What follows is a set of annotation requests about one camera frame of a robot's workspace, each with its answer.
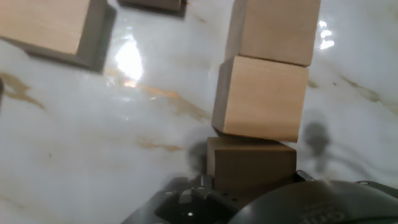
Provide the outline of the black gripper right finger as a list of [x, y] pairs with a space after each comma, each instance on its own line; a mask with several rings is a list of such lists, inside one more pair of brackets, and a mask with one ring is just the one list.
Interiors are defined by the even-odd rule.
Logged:
[[[302, 170], [296, 171], [295, 182], [312, 182], [312, 181], [315, 181], [315, 179], [313, 177], [311, 177], [310, 175], [308, 175], [306, 172], [304, 172]], [[388, 195], [391, 195], [391, 196], [397, 198], [397, 189], [395, 189], [393, 187], [389, 187], [387, 185], [383, 185], [383, 184], [373, 182], [373, 181], [368, 181], [368, 180], [356, 181], [355, 184], [365, 185], [365, 186], [374, 188], [376, 190], [384, 192], [385, 194], [388, 194]]]

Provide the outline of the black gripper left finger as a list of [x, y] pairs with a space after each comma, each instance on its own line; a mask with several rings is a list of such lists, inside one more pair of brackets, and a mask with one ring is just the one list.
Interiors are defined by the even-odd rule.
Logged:
[[215, 190], [213, 178], [201, 175], [171, 180], [122, 224], [228, 223], [242, 208], [237, 196]]

